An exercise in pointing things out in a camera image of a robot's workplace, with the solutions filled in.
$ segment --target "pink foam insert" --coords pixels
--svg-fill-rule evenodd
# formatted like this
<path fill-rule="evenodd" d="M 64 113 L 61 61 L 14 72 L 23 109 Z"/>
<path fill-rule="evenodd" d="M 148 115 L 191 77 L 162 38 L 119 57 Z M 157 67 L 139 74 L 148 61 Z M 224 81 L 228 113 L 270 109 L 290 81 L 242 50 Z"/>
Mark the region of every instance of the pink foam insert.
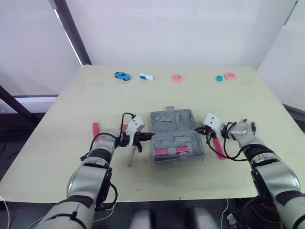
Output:
<path fill-rule="evenodd" d="M 176 153 L 181 153 L 181 152 L 188 152 L 189 149 L 187 148 L 187 146 L 184 146 L 184 147 L 178 147 L 176 148 Z"/>
<path fill-rule="evenodd" d="M 158 149 L 158 150 L 156 150 L 156 156 L 166 155 L 166 154 L 168 154 L 167 149 Z"/>

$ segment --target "white wall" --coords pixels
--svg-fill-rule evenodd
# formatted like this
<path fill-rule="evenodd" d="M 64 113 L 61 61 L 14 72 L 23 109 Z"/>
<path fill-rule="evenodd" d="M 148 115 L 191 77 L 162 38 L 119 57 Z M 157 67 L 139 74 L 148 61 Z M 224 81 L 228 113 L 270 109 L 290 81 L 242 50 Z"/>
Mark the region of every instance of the white wall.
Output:
<path fill-rule="evenodd" d="M 259 67 L 294 0 L 67 0 L 93 64 Z"/>
<path fill-rule="evenodd" d="M 279 100 L 305 111 L 305 0 L 299 0 L 258 71 Z"/>
<path fill-rule="evenodd" d="M 80 67 L 47 0 L 0 7 L 0 85 L 12 95 L 58 94 Z"/>

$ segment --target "floor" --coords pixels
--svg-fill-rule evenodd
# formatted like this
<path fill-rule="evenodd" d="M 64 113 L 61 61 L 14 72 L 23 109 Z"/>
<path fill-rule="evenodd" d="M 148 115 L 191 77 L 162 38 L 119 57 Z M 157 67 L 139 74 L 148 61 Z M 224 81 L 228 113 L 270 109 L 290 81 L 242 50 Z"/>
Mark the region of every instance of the floor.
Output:
<path fill-rule="evenodd" d="M 0 114 L 0 180 L 18 155 L 22 146 L 33 131 L 33 127 L 16 115 Z M 223 229 L 228 229 L 226 216 L 232 213 L 239 218 L 243 204 L 247 199 L 230 199 L 229 208 L 224 214 Z M 157 229 L 184 229 L 184 211 L 193 205 L 206 208 L 214 217 L 220 227 L 221 213 L 226 208 L 226 199 L 212 200 L 180 200 L 180 201 L 155 201 L 155 202 L 129 202 L 117 203 L 113 214 L 99 222 L 93 223 L 93 229 L 128 229 L 130 222 L 136 213 L 143 207 L 149 207 L 156 213 Z M 32 222 L 42 217 L 54 204 L 16 203 L 8 202 L 10 210 L 10 229 L 26 229 Z M 255 211 L 268 221 L 278 222 L 279 217 L 271 210 L 260 204 L 253 205 Z M 111 211 L 98 212 L 95 219 L 107 216 Z M 0 202 L 0 229 L 7 228 L 8 216 L 3 202 Z M 262 220 L 251 207 L 245 209 L 242 220 L 243 229 L 278 229 L 276 223 L 268 223 Z"/>

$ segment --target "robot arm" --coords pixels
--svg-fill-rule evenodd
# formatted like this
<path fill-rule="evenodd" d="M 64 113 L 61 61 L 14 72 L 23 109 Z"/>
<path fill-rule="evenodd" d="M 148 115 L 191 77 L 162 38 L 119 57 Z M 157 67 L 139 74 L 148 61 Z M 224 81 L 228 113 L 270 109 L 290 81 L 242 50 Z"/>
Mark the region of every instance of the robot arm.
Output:
<path fill-rule="evenodd" d="M 143 127 L 143 120 L 139 116 L 134 116 L 120 139 L 119 130 L 104 131 L 113 136 L 101 135 L 91 151 L 82 157 L 81 165 L 68 182 L 67 198 L 56 204 L 36 228 L 90 229 L 95 211 L 112 207 L 111 204 L 102 207 L 102 203 L 107 198 L 109 187 L 115 189 L 110 183 L 110 162 L 116 146 L 137 145 L 138 148 L 142 148 L 140 141 L 152 137 L 151 133 L 140 132 Z"/>
<path fill-rule="evenodd" d="M 295 173 L 253 134 L 248 123 L 225 126 L 209 113 L 203 124 L 218 138 L 236 140 L 251 165 L 256 190 L 264 202 L 273 202 L 287 229 L 305 229 L 305 195 Z"/>

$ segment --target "pink object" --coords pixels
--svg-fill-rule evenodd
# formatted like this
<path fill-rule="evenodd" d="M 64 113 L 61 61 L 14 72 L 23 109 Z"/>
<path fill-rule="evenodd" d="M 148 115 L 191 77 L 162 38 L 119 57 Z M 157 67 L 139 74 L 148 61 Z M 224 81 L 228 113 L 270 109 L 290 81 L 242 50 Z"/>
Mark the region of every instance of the pink object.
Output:
<path fill-rule="evenodd" d="M 174 82 L 181 82 L 183 79 L 183 76 L 181 74 L 173 74 L 172 75 L 172 81 Z"/>
<path fill-rule="evenodd" d="M 187 148 L 187 146 L 184 146 L 184 147 L 178 147 L 176 148 L 176 153 L 181 153 L 181 152 L 188 152 L 189 149 Z"/>
<path fill-rule="evenodd" d="M 223 149 L 221 148 L 221 144 L 217 138 L 213 138 L 214 145 L 219 154 L 224 155 Z M 226 158 L 223 156 L 219 156 L 220 160 L 225 160 Z"/>
<path fill-rule="evenodd" d="M 93 133 L 93 137 L 95 137 L 96 135 L 98 135 L 100 133 L 100 127 L 98 123 L 92 123 L 92 133 Z"/>
<path fill-rule="evenodd" d="M 235 73 L 225 73 L 224 76 L 227 80 L 236 80 L 236 74 Z"/>
<path fill-rule="evenodd" d="M 126 124 L 123 124 L 123 128 L 122 128 L 122 131 L 125 131 L 127 129 L 127 126 Z"/>
<path fill-rule="evenodd" d="M 181 152 L 188 152 L 189 149 L 187 148 L 187 146 L 184 147 L 178 147 L 176 148 L 176 153 L 181 153 Z M 167 149 L 158 149 L 156 150 L 156 156 L 159 155 L 167 155 L 168 154 L 168 150 Z"/>
<path fill-rule="evenodd" d="M 158 150 L 156 150 L 156 156 L 166 155 L 166 154 L 168 154 L 167 149 L 158 149 Z"/>

